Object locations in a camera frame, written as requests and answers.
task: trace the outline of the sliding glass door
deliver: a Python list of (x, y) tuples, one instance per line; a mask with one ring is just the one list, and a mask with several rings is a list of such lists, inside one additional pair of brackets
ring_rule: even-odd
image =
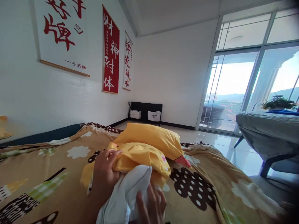
[(217, 53), (202, 111), (200, 128), (234, 133), (258, 50)]
[(199, 129), (240, 135), (236, 115), (263, 111), (274, 95), (299, 103), (299, 43), (218, 52), (214, 57)]

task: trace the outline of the black baseboard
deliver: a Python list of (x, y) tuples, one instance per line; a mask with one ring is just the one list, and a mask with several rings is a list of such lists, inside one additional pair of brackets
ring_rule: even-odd
[(195, 130), (195, 127), (188, 126), (188, 125), (174, 124), (174, 123), (168, 123), (168, 122), (164, 122), (164, 121), (161, 121), (161, 124), (172, 126), (172, 127), (177, 127), (177, 128), (184, 128), (184, 129), (189, 129), (189, 130)]
[(129, 118), (125, 118), (125, 119), (123, 119), (123, 120), (121, 120), (121, 121), (118, 121), (118, 122), (116, 122), (116, 123), (114, 123), (114, 124), (111, 124), (111, 125), (108, 125), (108, 126), (114, 128), (115, 126), (120, 125), (120, 124), (124, 123), (124, 122), (127, 121), (127, 120), (129, 120)]
[[(109, 125), (110, 127), (115, 127), (117, 125), (120, 125), (121, 123), (124, 123), (125, 121), (127, 120), (135, 120), (135, 121), (138, 121), (139, 119), (134, 119), (134, 118), (125, 118), (121, 121), (118, 121), (114, 124), (111, 124)], [(158, 124), (159, 122), (151, 122), (151, 121), (147, 121), (147, 123), (150, 123), (150, 124)], [(195, 127), (192, 127), (192, 126), (187, 126), (187, 125), (182, 125), (182, 124), (174, 124), (174, 123), (169, 123), (169, 122), (164, 122), (164, 121), (161, 121), (161, 124), (163, 125), (167, 125), (167, 126), (171, 126), (171, 127), (176, 127), (176, 128), (183, 128), (183, 129), (189, 129), (189, 130), (195, 130)]]

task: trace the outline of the yellow pillowcase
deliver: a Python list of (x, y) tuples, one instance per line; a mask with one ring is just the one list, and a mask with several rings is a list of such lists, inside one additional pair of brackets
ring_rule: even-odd
[[(140, 164), (152, 166), (151, 181), (163, 188), (166, 182), (165, 179), (169, 177), (171, 171), (161, 151), (153, 146), (134, 142), (123, 144), (119, 147), (111, 142), (107, 149), (110, 148), (122, 150), (122, 153), (117, 156), (112, 166), (113, 170), (126, 173)], [(88, 189), (92, 180), (94, 163), (95, 161), (87, 164), (81, 174), (81, 183), (86, 189)]]
[(163, 177), (170, 175), (170, 167), (164, 154), (153, 146), (132, 142), (118, 146), (117, 150), (122, 150), (122, 154), (116, 158), (113, 170), (128, 172), (142, 164), (152, 166)]
[(186, 167), (191, 167), (188, 160), (183, 156), (180, 136), (173, 131), (150, 124), (128, 123), (127, 128), (113, 143), (120, 146), (130, 142), (151, 145), (160, 150), (167, 158), (181, 163)]

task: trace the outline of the glass window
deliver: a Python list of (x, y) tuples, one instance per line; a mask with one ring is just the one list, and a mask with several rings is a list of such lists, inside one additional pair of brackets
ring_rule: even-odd
[(291, 96), (291, 100), (297, 101), (298, 62), (299, 46), (265, 50), (247, 110), (262, 110), (260, 103), (275, 95), (283, 95), (287, 99)]
[(289, 9), (277, 12), (267, 42), (274, 43), (296, 39), (299, 39), (298, 11)]
[(217, 50), (262, 44), (271, 14), (242, 19), (221, 26)]
[(233, 132), (257, 52), (217, 56), (212, 67), (200, 126)]

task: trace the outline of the white cloth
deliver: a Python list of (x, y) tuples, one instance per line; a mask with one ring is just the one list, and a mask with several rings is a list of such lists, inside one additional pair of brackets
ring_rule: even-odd
[(160, 121), (161, 111), (148, 111), (147, 118), (151, 121)]
[(147, 188), (150, 183), (152, 167), (139, 165), (126, 175), (121, 174), (114, 186), (111, 197), (100, 209), (96, 224), (128, 224), (139, 220), (136, 195), (140, 191), (147, 204)]

